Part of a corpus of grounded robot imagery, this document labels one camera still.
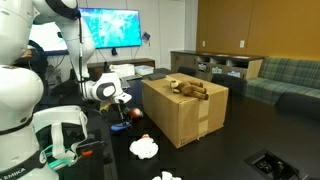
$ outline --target wooden cabinet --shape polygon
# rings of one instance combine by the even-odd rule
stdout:
[[[243,79],[258,77],[264,57],[241,56],[221,53],[197,53],[195,51],[172,51],[171,70],[179,66],[197,70],[196,77],[210,81],[213,74],[228,74]]]
[[[196,68],[197,57],[190,54],[171,53],[171,70],[177,72],[180,66]]]

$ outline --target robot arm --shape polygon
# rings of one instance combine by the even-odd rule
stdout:
[[[131,96],[123,92],[116,73],[103,73],[97,82],[88,80],[87,62],[95,48],[88,26],[77,10],[77,3],[67,0],[47,0],[46,2],[47,4],[44,4],[44,0],[34,0],[35,8],[39,12],[35,22],[54,21],[60,28],[82,97],[96,101],[111,100],[112,103],[128,102]]]

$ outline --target black stand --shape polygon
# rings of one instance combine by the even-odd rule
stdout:
[[[116,48],[111,49],[111,54],[112,54],[112,56],[118,55]]]

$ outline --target stuffed animal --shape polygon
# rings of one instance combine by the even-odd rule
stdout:
[[[209,95],[207,89],[203,87],[201,82],[183,81],[170,81],[170,87],[174,93],[182,93],[185,96],[191,96],[199,99],[208,100]]]

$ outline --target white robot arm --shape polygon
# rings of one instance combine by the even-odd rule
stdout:
[[[86,22],[77,10],[76,1],[70,0],[34,0],[35,8],[40,12],[36,23],[54,21],[61,30],[66,42],[70,60],[79,82],[80,92],[84,99],[111,100],[113,103],[126,103],[131,99],[122,91],[120,79],[116,73],[104,73],[97,82],[88,81],[87,61],[94,52],[94,42]],[[65,3],[69,8],[56,7],[56,2]]]
[[[104,74],[97,82],[86,81],[89,77],[86,64],[94,45],[76,0],[0,1],[0,179],[58,179],[46,163],[35,136],[37,121],[52,119],[48,115],[54,114],[54,110],[39,112],[33,119],[33,108],[43,93],[42,81],[33,71],[10,66],[26,51],[33,22],[55,22],[60,27],[85,99],[111,98],[114,103],[131,99],[122,91],[115,73]],[[85,119],[82,113],[78,114],[76,120]],[[63,119],[59,115],[56,121]]]

